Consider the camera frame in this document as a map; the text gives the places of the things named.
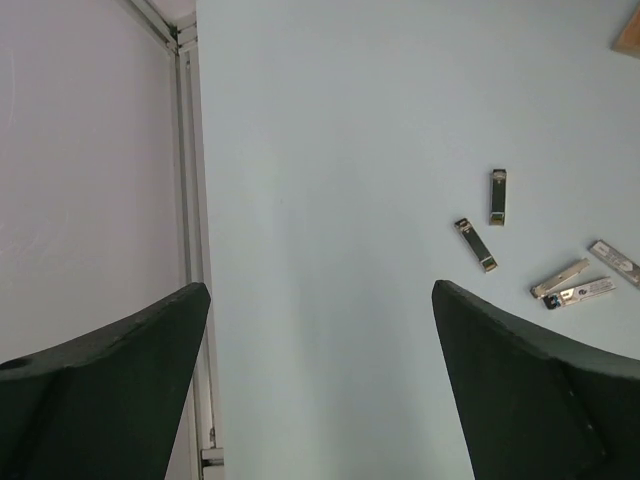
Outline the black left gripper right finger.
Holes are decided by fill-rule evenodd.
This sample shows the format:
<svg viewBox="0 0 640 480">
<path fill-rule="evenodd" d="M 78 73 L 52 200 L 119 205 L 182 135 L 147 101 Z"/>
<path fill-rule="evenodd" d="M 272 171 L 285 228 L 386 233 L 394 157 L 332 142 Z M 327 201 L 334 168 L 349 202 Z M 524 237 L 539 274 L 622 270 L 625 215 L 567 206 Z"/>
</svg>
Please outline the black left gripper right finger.
<svg viewBox="0 0 640 480">
<path fill-rule="evenodd" d="M 449 280 L 436 328 L 477 479 L 636 479 L 639 362 L 505 312 Z"/>
</svg>

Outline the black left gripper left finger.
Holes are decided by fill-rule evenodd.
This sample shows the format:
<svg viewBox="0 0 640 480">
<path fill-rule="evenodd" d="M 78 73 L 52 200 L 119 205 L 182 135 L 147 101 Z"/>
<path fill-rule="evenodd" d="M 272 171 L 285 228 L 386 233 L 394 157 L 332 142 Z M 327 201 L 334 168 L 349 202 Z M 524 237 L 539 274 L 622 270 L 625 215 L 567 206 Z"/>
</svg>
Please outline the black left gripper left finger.
<svg viewBox="0 0 640 480">
<path fill-rule="evenodd" d="M 2 478 L 164 478 L 209 306 L 206 286 L 191 283 L 2 363 Z"/>
</svg>

